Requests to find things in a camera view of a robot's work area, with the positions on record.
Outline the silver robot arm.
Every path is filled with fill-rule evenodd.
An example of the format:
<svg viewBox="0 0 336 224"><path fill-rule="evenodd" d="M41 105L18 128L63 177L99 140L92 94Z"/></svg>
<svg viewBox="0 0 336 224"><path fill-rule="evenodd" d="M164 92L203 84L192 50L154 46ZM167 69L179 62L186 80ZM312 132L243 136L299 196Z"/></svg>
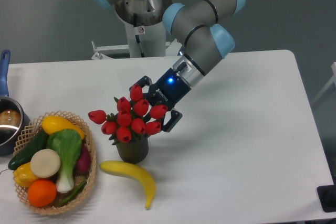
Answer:
<svg viewBox="0 0 336 224"><path fill-rule="evenodd" d="M219 22L240 11L246 0L200 0L192 6L172 0L95 0L103 8L114 7L124 23L132 58L164 56L166 35L181 43L184 53L156 82L143 77L145 97L151 105L163 103L171 113L161 127L169 132L182 117L175 105L235 47L235 41Z"/></svg>

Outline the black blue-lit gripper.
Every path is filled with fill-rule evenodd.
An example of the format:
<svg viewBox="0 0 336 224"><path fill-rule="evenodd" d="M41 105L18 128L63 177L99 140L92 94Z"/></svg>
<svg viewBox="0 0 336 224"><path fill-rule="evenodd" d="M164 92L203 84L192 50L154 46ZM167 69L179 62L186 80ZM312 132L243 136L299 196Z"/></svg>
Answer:
<svg viewBox="0 0 336 224"><path fill-rule="evenodd" d="M161 119L161 131L170 132L183 117L181 112L173 108L191 90L191 87L170 68L154 84L151 78L143 76L129 87L130 92L139 93L140 90L145 93L144 96L150 105L154 106L160 102L167 106L170 119L167 122L165 122L165 116Z"/></svg>

